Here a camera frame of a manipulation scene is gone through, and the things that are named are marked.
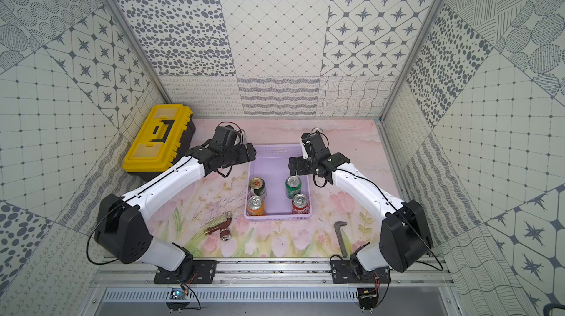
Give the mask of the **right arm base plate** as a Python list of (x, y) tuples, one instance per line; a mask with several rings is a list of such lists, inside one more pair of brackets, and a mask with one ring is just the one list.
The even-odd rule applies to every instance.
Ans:
[(350, 260), (331, 260), (330, 271), (334, 284), (388, 284), (391, 282), (390, 270), (379, 267), (373, 271), (365, 271), (362, 267)]

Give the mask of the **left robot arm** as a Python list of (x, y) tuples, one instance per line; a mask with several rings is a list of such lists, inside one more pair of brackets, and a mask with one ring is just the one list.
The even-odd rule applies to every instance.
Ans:
[(92, 238), (123, 264), (144, 263), (191, 278), (194, 256), (184, 247), (154, 237), (150, 218), (191, 184), (221, 169), (256, 159), (251, 143), (196, 146), (166, 172), (122, 196), (110, 194), (100, 202)]

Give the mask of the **green soda can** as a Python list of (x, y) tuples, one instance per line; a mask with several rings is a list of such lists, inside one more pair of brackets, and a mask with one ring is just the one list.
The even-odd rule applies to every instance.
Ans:
[(299, 176), (289, 176), (285, 180), (285, 194), (289, 199), (301, 193), (302, 181)]

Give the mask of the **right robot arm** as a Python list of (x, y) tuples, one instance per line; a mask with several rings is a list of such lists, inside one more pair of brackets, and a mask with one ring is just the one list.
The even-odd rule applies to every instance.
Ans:
[(310, 175), (327, 180), (352, 196), (381, 224), (380, 238), (359, 248), (352, 258), (364, 273), (391, 267), (403, 273), (433, 247), (425, 210), (415, 200), (404, 202), (372, 182), (344, 155), (337, 153), (322, 161), (291, 157), (292, 176)]

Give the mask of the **lilac plastic basket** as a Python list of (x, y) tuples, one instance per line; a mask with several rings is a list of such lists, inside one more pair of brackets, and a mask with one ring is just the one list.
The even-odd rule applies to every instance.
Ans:
[(244, 217), (249, 221), (304, 220), (312, 216), (313, 199), (310, 194), (310, 176), (300, 176), (301, 194), (309, 199), (310, 211), (304, 214), (292, 213), (292, 201), (285, 194), (285, 180), (290, 176), (288, 168), (291, 157), (302, 157), (299, 144), (254, 145), (256, 159), (249, 163), (248, 181), (254, 177), (266, 183), (265, 215), (252, 216), (244, 204)]

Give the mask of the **orange drink can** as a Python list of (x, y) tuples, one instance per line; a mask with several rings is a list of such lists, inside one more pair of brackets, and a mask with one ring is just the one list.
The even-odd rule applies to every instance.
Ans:
[(248, 216), (263, 216), (266, 214), (265, 202), (259, 195), (253, 195), (247, 200)]

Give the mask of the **red cola can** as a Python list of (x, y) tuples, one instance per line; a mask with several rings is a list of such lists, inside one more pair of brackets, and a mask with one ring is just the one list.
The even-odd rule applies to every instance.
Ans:
[(296, 194), (292, 200), (292, 214), (308, 214), (310, 212), (309, 198), (304, 194)]

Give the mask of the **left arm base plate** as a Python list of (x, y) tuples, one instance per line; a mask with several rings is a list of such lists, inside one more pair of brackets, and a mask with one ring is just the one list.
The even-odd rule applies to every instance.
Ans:
[(211, 285), (216, 274), (217, 265), (217, 260), (191, 260), (184, 262), (175, 271), (168, 271), (159, 267), (153, 282), (156, 285), (180, 285), (188, 282)]

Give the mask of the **green white tea can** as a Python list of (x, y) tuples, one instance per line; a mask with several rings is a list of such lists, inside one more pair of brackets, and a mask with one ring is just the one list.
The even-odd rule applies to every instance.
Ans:
[(262, 199), (266, 198), (267, 190), (265, 181), (261, 177), (253, 177), (250, 179), (250, 194), (253, 196), (259, 196)]

